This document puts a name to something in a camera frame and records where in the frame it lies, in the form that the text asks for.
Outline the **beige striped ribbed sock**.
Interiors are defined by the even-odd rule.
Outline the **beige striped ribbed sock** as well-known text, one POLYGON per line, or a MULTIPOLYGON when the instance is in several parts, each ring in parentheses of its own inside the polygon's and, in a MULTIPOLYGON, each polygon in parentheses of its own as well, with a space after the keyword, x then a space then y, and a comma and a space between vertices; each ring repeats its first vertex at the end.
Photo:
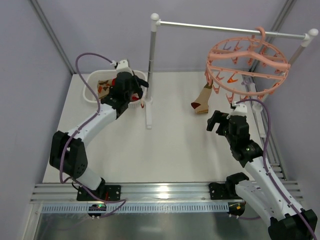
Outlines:
POLYGON ((196 114, 207 114, 209 112, 209 99, 212 94, 212 85, 208 83, 203 87, 200 94, 190 105, 196 114))

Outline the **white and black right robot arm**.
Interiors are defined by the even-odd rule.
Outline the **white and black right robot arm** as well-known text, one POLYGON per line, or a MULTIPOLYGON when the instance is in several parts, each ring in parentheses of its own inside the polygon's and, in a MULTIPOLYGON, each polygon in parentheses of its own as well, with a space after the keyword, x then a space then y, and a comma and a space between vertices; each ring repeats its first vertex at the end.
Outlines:
POLYGON ((207 120, 206 130, 211 132, 215 124, 216 133, 229 143, 232 156, 256 182, 242 172, 230 175, 225 181, 229 194, 254 209, 272 240, 314 240, 317 215, 295 200, 263 158, 262 148, 251 139, 246 116, 216 110, 207 120))

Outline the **pink round clip hanger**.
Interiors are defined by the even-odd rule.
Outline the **pink round clip hanger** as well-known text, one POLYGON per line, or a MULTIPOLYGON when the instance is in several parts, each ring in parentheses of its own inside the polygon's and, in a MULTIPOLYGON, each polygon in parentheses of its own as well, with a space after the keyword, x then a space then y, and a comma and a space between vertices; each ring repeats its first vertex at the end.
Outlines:
POLYGON ((261 26, 255 29, 261 34, 260 37, 252 35, 227 38, 216 43, 207 55, 204 72, 207 85, 217 94, 220 89, 231 93, 226 95, 229 103, 233 102, 235 95, 240 100, 248 97, 261 100, 265 95, 273 94, 284 83, 291 68, 285 55, 266 41, 265 29, 261 26), (236 88, 239 80, 237 75, 270 80, 271 85, 257 93, 246 93, 236 88))

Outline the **navy sock red toe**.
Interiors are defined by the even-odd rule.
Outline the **navy sock red toe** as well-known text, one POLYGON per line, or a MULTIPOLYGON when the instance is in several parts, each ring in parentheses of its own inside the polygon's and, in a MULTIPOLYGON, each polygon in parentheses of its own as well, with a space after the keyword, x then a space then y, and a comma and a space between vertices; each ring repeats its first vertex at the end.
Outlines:
POLYGON ((141 98, 139 98, 137 94, 134 94, 131 97, 130 107, 131 108, 141 107, 143 109, 145 107, 144 97, 142 96, 141 98))

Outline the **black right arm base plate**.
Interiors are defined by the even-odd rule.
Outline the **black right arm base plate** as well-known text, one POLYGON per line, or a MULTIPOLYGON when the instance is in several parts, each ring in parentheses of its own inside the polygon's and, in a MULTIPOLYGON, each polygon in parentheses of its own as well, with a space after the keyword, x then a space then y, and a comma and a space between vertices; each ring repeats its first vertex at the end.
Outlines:
POLYGON ((230 183, 211 182, 208 185, 211 200, 240 200, 236 194, 235 185, 230 183))

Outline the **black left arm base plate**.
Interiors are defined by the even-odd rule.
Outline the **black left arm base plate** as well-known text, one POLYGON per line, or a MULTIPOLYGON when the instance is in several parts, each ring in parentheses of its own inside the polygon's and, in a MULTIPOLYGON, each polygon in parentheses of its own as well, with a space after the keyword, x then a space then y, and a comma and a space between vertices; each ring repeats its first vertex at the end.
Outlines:
POLYGON ((107 201, 115 202, 121 199, 121 186, 104 184, 97 190, 86 190, 80 186, 77 191, 76 200, 80 202, 88 201, 107 201))

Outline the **beige orange argyle sock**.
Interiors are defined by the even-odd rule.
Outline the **beige orange argyle sock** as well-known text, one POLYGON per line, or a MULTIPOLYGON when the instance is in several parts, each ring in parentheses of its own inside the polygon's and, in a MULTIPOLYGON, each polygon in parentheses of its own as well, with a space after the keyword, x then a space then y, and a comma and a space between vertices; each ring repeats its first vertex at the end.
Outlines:
POLYGON ((97 83, 97 96, 99 99, 102 99, 106 97, 109 92, 110 88, 114 86, 115 84, 115 78, 114 79, 108 79, 108 80, 99 80, 97 83))

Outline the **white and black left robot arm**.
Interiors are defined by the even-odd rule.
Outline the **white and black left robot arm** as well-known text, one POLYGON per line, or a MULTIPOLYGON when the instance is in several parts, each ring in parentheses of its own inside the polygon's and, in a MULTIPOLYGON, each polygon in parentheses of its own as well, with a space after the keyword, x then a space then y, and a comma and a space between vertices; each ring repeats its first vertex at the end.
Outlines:
POLYGON ((87 145, 107 125, 117 120, 132 102, 141 101, 149 83, 133 71, 117 72, 114 77, 98 80, 93 95, 97 111, 67 132, 58 130, 52 137, 49 164, 81 186, 79 201, 107 198, 105 180, 88 166, 87 145))

